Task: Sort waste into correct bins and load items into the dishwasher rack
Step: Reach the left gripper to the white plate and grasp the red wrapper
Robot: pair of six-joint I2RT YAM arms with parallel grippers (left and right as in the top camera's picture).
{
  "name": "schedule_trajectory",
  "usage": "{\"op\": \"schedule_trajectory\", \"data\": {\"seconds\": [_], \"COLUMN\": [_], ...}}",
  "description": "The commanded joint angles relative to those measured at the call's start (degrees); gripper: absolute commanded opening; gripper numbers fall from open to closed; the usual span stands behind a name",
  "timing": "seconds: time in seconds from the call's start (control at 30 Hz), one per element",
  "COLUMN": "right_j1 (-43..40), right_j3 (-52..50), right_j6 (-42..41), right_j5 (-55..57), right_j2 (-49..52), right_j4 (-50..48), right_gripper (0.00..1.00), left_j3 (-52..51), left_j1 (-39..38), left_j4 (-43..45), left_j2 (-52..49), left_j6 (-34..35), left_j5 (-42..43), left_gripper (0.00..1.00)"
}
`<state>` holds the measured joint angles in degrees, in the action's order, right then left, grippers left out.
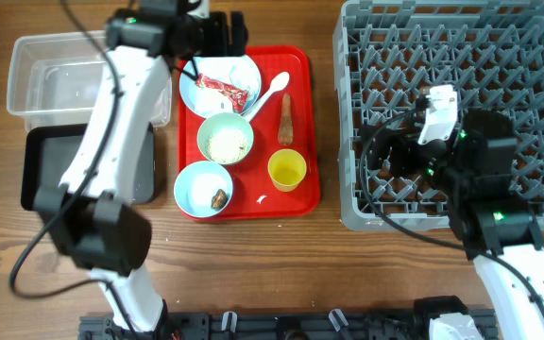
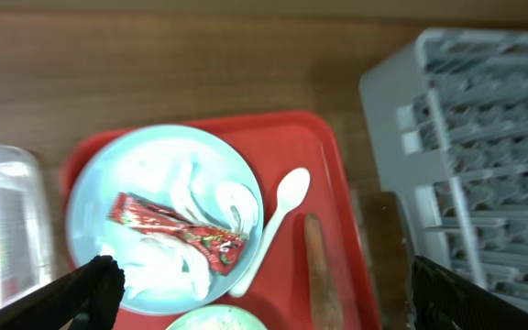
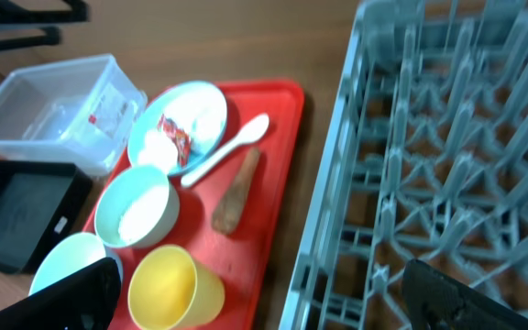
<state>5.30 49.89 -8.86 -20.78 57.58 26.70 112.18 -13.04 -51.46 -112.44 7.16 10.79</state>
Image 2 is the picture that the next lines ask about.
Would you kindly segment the red snack wrapper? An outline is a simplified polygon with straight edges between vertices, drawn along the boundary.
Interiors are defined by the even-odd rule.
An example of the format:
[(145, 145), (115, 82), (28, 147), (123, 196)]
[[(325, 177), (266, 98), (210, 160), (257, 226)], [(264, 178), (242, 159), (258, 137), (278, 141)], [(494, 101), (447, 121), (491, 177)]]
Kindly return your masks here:
[(194, 224), (172, 208), (125, 192), (117, 195), (108, 217), (144, 235), (178, 238), (206, 257), (210, 270), (224, 276), (236, 266), (248, 240), (215, 225)]

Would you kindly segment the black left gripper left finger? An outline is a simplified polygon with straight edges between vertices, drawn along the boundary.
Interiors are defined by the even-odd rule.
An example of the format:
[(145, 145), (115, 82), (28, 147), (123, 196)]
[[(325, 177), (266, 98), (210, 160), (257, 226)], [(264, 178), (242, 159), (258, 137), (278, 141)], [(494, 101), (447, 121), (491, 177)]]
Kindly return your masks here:
[(125, 272), (105, 255), (0, 309), (0, 330), (111, 330)]

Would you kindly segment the green bowl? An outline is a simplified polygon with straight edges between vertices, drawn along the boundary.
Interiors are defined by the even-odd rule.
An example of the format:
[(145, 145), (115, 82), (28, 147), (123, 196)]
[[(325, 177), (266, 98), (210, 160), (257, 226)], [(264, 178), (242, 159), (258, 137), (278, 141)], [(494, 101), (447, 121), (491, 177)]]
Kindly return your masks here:
[(247, 310), (216, 304), (185, 313), (166, 330), (267, 330), (267, 327)]

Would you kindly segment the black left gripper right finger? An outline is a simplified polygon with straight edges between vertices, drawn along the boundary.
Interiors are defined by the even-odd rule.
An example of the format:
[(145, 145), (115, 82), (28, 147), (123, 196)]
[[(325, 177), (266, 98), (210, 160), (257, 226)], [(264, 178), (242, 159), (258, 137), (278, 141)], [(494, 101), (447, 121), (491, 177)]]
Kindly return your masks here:
[(416, 330), (528, 330), (528, 313), (417, 256), (411, 275)]

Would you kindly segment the white tissue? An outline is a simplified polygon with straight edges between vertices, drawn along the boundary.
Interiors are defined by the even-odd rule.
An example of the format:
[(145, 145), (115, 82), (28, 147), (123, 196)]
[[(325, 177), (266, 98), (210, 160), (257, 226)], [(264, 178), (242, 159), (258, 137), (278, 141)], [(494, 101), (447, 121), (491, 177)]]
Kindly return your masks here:
[(259, 203), (246, 185), (224, 181), (194, 159), (180, 163), (169, 194), (172, 208), (194, 225), (215, 226), (247, 238), (259, 222)]
[(102, 255), (122, 263), (128, 299), (143, 292), (161, 292), (201, 301), (210, 291), (212, 273), (206, 257), (179, 238), (150, 234), (135, 235), (125, 242), (106, 237), (96, 242)]

